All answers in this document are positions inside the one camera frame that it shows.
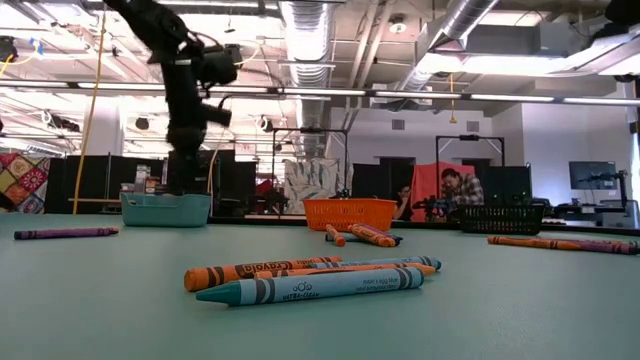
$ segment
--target plaid shirt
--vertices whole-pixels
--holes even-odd
[[[484,191],[477,177],[471,174],[460,174],[460,185],[457,189],[444,190],[445,198],[453,199],[457,205],[484,204]]]

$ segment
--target light blue table surface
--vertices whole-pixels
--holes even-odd
[[[285,226],[13,240],[15,230],[121,224],[0,214],[0,359],[640,359],[637,256],[426,230],[393,231],[405,238],[397,248],[338,248]],[[252,307],[199,302],[183,288],[190,267],[329,255],[429,255],[443,267],[419,290]]]

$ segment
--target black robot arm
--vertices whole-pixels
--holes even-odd
[[[208,122],[229,126],[231,112],[202,103],[203,90],[236,80],[241,62],[236,46],[205,47],[197,34],[169,8],[152,0],[104,0],[129,24],[133,33],[151,50],[149,64],[160,64],[169,106],[167,142],[176,151],[177,181],[172,193],[193,193],[198,168],[198,149]]]

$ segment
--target black basket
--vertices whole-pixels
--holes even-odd
[[[470,205],[461,209],[460,228],[467,233],[536,235],[543,206]]]

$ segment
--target teal basket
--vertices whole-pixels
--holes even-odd
[[[207,223],[211,197],[155,196],[121,193],[122,220],[127,226],[200,227]]]

